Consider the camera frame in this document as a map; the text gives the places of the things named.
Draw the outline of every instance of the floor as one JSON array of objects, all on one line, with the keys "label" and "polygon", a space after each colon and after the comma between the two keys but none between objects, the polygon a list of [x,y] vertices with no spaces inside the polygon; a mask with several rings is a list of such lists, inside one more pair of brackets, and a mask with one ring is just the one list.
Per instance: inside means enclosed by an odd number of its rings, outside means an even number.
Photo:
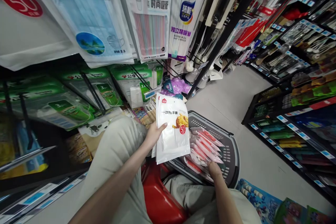
[{"label": "floor", "polygon": [[[241,124],[253,96],[269,86],[247,67],[237,67],[223,80],[200,90],[187,102],[187,108],[235,135],[240,153],[239,178],[281,200],[289,197],[303,206],[335,214],[335,208],[323,196]],[[28,223],[67,223],[76,211],[74,199],[81,187],[76,186]]]}]

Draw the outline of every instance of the disposable gloves package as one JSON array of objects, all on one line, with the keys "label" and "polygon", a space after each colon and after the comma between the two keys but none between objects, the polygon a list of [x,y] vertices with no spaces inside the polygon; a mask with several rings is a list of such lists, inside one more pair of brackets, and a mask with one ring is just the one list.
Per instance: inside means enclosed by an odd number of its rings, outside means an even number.
[{"label": "disposable gloves package", "polygon": [[153,148],[156,163],[190,154],[188,111],[184,102],[163,94],[156,95],[156,125],[167,123]]},{"label": "disposable gloves package", "polygon": [[91,68],[133,64],[120,0],[42,0]]}]

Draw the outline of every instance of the white plastic item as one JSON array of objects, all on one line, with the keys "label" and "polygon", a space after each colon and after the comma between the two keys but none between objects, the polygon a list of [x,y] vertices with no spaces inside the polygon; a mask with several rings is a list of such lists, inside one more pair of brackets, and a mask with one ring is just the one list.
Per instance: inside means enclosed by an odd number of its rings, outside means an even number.
[{"label": "white plastic item", "polygon": [[12,71],[78,53],[41,0],[0,0],[0,65]]},{"label": "white plastic item", "polygon": [[126,0],[140,61],[168,58],[171,0]]},{"label": "white plastic item", "polygon": [[90,68],[133,64],[120,0],[42,0]]},{"label": "white plastic item", "polygon": [[156,95],[157,125],[167,123],[156,145],[156,163],[161,164],[174,158],[190,154],[188,111],[180,99]]}]

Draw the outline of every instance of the hanging merchandise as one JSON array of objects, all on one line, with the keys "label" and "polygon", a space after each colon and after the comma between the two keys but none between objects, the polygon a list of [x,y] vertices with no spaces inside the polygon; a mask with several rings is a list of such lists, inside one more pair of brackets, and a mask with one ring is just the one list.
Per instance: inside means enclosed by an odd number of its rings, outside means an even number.
[{"label": "hanging merchandise", "polygon": [[161,91],[163,67],[158,63],[112,66],[110,70],[133,109],[142,107]]},{"label": "hanging merchandise", "polygon": [[78,53],[41,0],[0,0],[0,17],[3,67],[17,71]]},{"label": "hanging merchandise", "polygon": [[188,111],[184,102],[157,94],[156,104],[157,127],[168,124],[156,143],[156,163],[161,164],[190,154]]},{"label": "hanging merchandise", "polygon": [[133,64],[120,0],[42,0],[91,68]]},{"label": "hanging merchandise", "polygon": [[126,0],[140,61],[168,58],[171,0]]},{"label": "hanging merchandise", "polygon": [[204,0],[171,0],[168,56],[185,61]]},{"label": "hanging merchandise", "polygon": [[[13,111],[18,114],[22,114],[20,95],[30,118],[47,121],[66,130],[72,130],[95,117],[94,109],[86,101],[55,79],[43,78],[40,83],[29,87],[10,89]],[[5,105],[5,100],[5,94],[0,93],[0,104]]]},{"label": "hanging merchandise", "polygon": [[[123,105],[123,102],[120,99],[119,94],[111,81],[110,74],[106,68],[87,68],[83,69],[82,73],[86,74],[105,109],[108,110],[112,107]],[[63,71],[57,75],[60,80],[74,88],[78,93],[82,94],[87,100],[90,100],[96,106],[96,108],[98,108],[98,104],[95,98],[93,97],[90,89],[88,88],[79,71]]]}]

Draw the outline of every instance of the drinking straw package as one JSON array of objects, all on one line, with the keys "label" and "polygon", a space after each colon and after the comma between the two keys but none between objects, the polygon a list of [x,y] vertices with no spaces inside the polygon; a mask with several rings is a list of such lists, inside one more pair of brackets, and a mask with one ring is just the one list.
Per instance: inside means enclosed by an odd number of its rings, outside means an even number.
[{"label": "drinking straw package", "polygon": [[42,0],[91,68],[133,64],[120,0]]},{"label": "drinking straw package", "polygon": [[140,61],[168,58],[171,0],[126,0]]},{"label": "drinking straw package", "polygon": [[171,0],[168,56],[185,61],[204,0]]}]

